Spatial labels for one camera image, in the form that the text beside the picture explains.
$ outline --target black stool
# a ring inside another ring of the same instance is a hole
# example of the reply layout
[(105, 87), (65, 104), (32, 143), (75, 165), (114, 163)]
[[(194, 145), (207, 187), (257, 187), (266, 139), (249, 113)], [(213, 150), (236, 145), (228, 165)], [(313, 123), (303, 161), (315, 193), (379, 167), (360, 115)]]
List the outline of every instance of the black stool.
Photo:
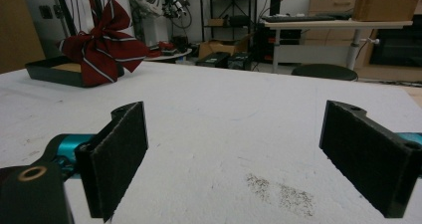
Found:
[(341, 81), (357, 81), (356, 72), (345, 67), (328, 64), (313, 64), (299, 66), (292, 70), (292, 75)]

